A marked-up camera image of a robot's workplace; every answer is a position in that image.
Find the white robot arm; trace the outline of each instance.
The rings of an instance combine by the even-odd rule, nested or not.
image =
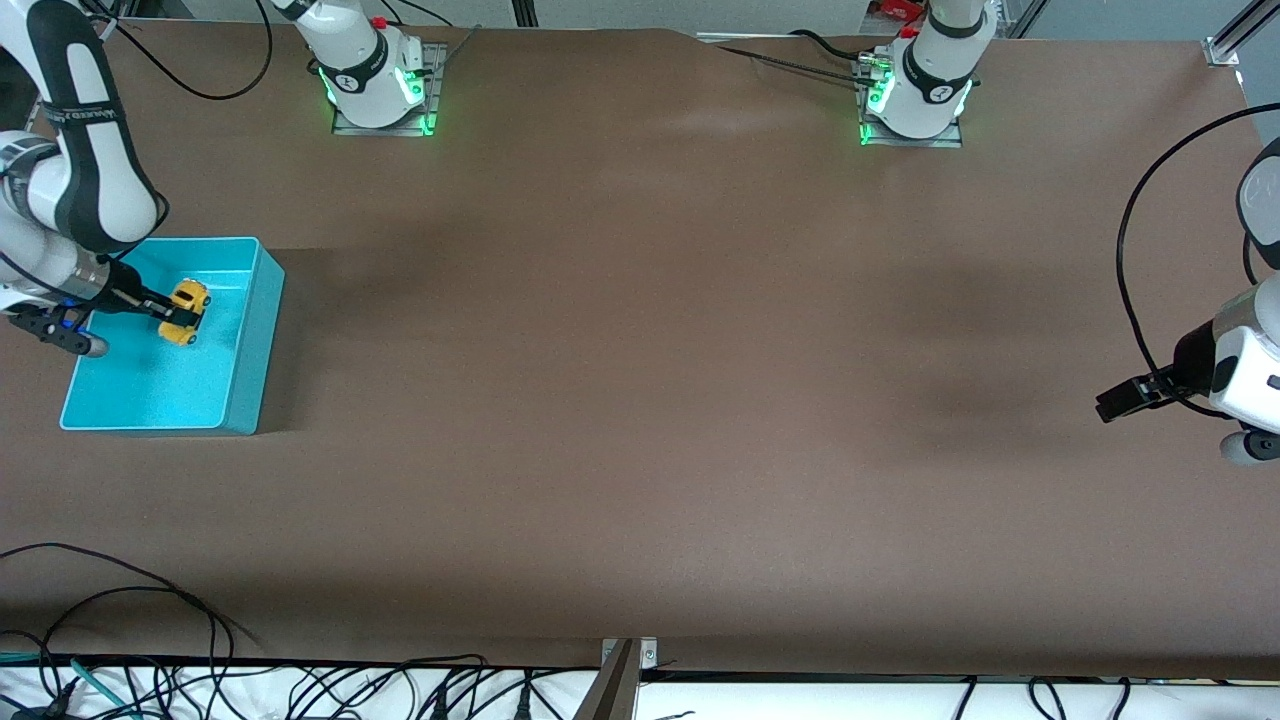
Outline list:
[[[0,46],[31,76],[56,142],[0,132],[0,313],[79,355],[105,342],[67,309],[198,322],[111,258],[156,225],[156,193],[138,165],[111,70],[72,0],[0,0]]]
[[[995,0],[931,0],[915,37],[877,47],[890,72],[867,111],[902,137],[941,135],[964,110],[973,70],[996,36],[997,22]]]
[[[422,104],[422,41],[365,17],[360,0],[271,0],[320,63],[329,100],[351,123],[381,128]]]
[[[1236,192],[1248,241],[1280,269],[1280,140],[1253,161]],[[1228,301],[1212,320],[1183,336],[1172,364],[1130,378],[1097,397],[1102,421],[1190,396],[1242,429],[1222,439],[1238,465],[1280,459],[1280,273]]]

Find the blue plastic bin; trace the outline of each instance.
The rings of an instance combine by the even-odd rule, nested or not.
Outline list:
[[[178,347],[159,322],[95,313],[110,343],[81,357],[63,405],[64,430],[140,436],[248,436],[257,429],[284,270],[256,238],[152,238],[129,254],[142,281],[168,293],[183,278],[209,287],[196,342]]]

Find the metal bracket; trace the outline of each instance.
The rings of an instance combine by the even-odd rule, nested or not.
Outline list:
[[[1204,60],[1211,68],[1230,68],[1240,64],[1240,58],[1235,51],[1229,53],[1226,56],[1220,56],[1212,37],[1202,40],[1201,47],[1204,50]]]
[[[639,638],[640,641],[640,669],[650,670],[658,666],[658,638]],[[622,642],[618,638],[607,638],[600,647],[600,664],[609,661],[613,648]]]
[[[1222,26],[1217,35],[1204,40],[1204,59],[1211,67],[1240,64],[1235,51],[1253,38],[1277,14],[1280,14],[1280,0],[1249,0],[1249,4]]]
[[[641,661],[658,660],[658,641],[626,638],[604,642],[604,667],[591,680],[573,720],[635,720]],[[648,651],[646,642],[653,643]],[[645,657],[649,653],[652,659]]]
[[[444,59],[449,46],[444,42],[422,44],[422,102],[408,111],[398,123],[384,128],[364,128],[353,124],[334,109],[333,133],[358,136],[422,137],[435,135],[435,119],[440,111],[440,90],[444,85]]]

